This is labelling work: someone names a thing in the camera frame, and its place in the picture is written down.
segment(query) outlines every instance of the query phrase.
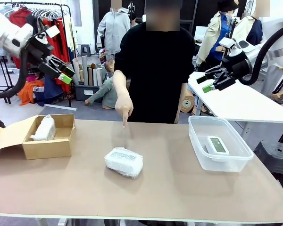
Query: green lcd display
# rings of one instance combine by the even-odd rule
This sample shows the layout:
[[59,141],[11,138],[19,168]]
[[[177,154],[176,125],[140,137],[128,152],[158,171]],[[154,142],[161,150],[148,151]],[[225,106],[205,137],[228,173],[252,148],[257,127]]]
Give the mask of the green lcd display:
[[218,138],[211,138],[211,141],[217,152],[226,153],[225,149],[223,148]]

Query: gray floor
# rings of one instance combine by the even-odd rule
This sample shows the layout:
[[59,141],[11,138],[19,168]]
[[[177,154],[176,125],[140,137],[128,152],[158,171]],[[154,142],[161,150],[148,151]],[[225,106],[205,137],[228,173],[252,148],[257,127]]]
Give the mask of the gray floor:
[[[97,57],[89,59],[88,62],[96,62]],[[16,80],[17,75],[12,76],[12,80]],[[262,78],[259,79],[257,83],[253,85],[253,88],[260,90],[262,87]],[[73,101],[72,107],[77,108],[77,111],[62,110],[49,107],[40,107],[38,105],[28,104],[25,106],[19,106],[20,101],[18,97],[13,97],[11,99],[12,104],[7,105],[3,100],[0,99],[0,118],[6,124],[10,125],[16,121],[26,119],[38,114],[61,114],[61,113],[74,113],[75,118],[84,119],[84,120],[107,120],[107,121],[121,121],[121,117],[118,116],[115,110],[104,110],[101,108],[101,104],[95,103],[92,106],[85,106],[84,102]],[[67,101],[62,101],[58,105],[68,106]],[[180,124],[187,124],[187,118],[189,114],[181,113],[180,115]],[[234,128],[241,133],[242,128],[236,123],[231,122]],[[274,124],[274,123],[254,123],[253,128],[250,132],[246,143],[250,146],[251,149],[254,149],[257,144],[262,140],[269,141],[278,141],[279,137],[283,133],[283,124]],[[102,220],[83,220],[84,223],[82,226],[103,226]],[[49,226],[56,226],[58,224],[58,219],[48,219]],[[37,223],[33,218],[7,218],[0,217],[0,226],[36,226]],[[139,226],[139,223],[136,221],[122,221],[121,226]],[[218,226],[238,226],[234,224],[218,224]],[[205,226],[204,223],[196,223],[196,226]]]

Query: black stool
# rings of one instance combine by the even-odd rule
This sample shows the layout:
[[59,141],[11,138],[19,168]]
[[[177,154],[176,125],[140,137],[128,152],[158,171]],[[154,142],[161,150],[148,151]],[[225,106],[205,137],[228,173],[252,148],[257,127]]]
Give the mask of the black stool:
[[262,141],[254,150],[254,154],[283,187],[283,143]]
[[90,50],[90,46],[88,44],[82,44],[81,45],[81,56],[91,57],[91,50]]

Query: bubble wrap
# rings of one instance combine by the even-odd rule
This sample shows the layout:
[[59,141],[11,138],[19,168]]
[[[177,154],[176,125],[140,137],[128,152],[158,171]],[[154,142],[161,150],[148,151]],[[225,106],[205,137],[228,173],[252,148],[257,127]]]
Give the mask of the bubble wrap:
[[142,170],[142,156],[123,147],[116,147],[105,156],[106,166],[123,176],[137,178]]
[[53,140],[55,134],[56,134],[55,121],[50,115],[46,115],[42,119],[35,135],[31,135],[30,138],[32,138],[34,141]]

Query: gray storage bin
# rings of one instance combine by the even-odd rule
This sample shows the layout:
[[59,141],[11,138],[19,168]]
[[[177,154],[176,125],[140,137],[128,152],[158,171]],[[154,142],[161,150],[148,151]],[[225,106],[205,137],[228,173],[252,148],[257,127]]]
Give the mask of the gray storage bin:
[[[80,85],[74,85],[75,96],[78,101],[85,101],[91,95],[95,94],[98,90],[98,86],[84,86],[83,82],[80,82]],[[103,99],[99,98],[95,102],[102,103]]]

